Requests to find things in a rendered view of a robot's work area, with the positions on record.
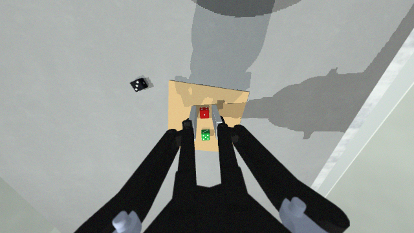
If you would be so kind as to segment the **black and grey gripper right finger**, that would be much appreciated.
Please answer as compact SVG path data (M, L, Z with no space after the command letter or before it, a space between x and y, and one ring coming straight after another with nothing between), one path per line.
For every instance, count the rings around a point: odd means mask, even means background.
M244 126L228 127L216 105L212 121L219 147L228 233L261 233L234 146L292 233L344 233L347 215L324 196L299 181ZM234 146L233 146L234 145Z

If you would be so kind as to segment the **green die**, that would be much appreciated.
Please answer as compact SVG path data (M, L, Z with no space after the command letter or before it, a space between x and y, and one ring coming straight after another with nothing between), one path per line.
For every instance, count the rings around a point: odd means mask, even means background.
M201 130L201 137L202 137L202 140L210 140L210 130L209 129Z

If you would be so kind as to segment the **black die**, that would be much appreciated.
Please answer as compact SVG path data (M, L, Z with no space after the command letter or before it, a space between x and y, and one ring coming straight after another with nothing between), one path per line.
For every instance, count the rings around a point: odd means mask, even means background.
M139 78L135 81L132 81L130 82L130 84L136 92L141 91L148 87L147 83L145 82L143 78Z

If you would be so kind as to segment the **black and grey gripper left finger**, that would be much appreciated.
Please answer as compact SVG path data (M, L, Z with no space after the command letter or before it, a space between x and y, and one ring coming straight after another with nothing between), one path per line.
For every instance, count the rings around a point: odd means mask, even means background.
M166 233L197 233L195 143L197 110L169 129L121 190L74 233L140 233L152 204L180 148Z

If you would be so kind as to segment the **red die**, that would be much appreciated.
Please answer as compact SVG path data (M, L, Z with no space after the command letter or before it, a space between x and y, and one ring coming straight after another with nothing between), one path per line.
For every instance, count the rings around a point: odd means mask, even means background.
M209 109L208 107L200 107L200 119L209 118Z

